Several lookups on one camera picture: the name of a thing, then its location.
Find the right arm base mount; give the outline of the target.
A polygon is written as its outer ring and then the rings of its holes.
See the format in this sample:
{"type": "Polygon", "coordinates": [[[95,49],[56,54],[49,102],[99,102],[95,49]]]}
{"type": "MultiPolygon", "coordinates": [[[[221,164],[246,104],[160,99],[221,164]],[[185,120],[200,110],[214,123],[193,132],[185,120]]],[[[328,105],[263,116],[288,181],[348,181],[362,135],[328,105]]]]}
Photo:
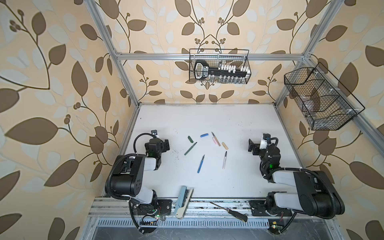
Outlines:
{"type": "Polygon", "coordinates": [[[265,199],[251,200],[249,205],[254,217],[279,217],[277,222],[269,221],[268,231],[272,235],[282,235],[295,219],[297,213],[288,208],[277,206],[275,195],[278,192],[268,193],[265,199]]]}

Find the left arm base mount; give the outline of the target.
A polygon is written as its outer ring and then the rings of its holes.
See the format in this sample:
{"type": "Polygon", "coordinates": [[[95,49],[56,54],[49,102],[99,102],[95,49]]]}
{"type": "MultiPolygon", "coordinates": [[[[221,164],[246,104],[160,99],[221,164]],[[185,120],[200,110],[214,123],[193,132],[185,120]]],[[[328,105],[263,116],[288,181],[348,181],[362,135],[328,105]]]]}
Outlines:
{"type": "Polygon", "coordinates": [[[129,203],[130,216],[134,226],[141,234],[154,231],[159,220],[164,221],[171,214],[172,200],[153,200],[151,204],[129,203]]]}

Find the pink white pen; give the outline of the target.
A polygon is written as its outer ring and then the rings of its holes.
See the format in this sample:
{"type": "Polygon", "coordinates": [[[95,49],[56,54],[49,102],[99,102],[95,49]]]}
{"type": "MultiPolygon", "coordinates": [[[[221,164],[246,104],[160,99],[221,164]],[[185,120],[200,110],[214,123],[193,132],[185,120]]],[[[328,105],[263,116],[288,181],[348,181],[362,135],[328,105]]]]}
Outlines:
{"type": "Polygon", "coordinates": [[[222,165],[222,169],[223,169],[223,170],[224,170],[225,167],[226,167],[227,155],[228,155],[228,151],[225,152],[225,156],[224,156],[224,159],[223,159],[223,165],[222,165]]]}

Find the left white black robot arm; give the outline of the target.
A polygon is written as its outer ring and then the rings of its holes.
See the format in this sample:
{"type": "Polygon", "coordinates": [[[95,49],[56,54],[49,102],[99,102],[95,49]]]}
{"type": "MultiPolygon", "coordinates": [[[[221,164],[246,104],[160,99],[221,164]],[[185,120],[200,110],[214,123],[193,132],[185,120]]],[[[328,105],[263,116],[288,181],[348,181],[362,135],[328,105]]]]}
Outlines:
{"type": "Polygon", "coordinates": [[[117,200],[127,200],[146,211],[159,208],[157,193],[144,187],[144,172],[157,171],[162,163],[162,154],[170,150],[168,140],[162,140],[156,130],[142,133],[134,139],[133,154],[117,156],[105,184],[107,196],[117,200]],[[144,154],[136,148],[137,140],[150,136],[145,143],[144,154]]]}

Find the green pen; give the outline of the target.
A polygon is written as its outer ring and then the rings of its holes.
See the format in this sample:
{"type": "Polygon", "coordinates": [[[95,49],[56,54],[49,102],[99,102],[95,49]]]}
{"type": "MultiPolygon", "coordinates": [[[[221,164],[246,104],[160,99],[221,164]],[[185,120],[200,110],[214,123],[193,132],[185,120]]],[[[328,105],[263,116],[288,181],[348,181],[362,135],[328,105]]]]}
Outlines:
{"type": "Polygon", "coordinates": [[[195,145],[197,144],[197,142],[196,143],[193,143],[190,147],[189,147],[189,149],[184,153],[184,156],[186,156],[194,147],[195,147],[195,145]]]}

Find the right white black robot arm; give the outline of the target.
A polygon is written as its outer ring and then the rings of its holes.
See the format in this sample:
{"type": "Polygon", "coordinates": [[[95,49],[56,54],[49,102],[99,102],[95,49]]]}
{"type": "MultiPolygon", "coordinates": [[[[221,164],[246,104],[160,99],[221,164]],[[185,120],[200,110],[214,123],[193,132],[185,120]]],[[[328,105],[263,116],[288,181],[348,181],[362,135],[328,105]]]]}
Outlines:
{"type": "Polygon", "coordinates": [[[287,216],[294,213],[321,219],[332,219],[345,212],[345,204],[324,171],[280,166],[278,138],[263,136],[259,144],[249,140],[248,151],[260,157],[262,177],[272,184],[283,184],[296,189],[269,192],[265,200],[249,202],[253,216],[287,216]]]}

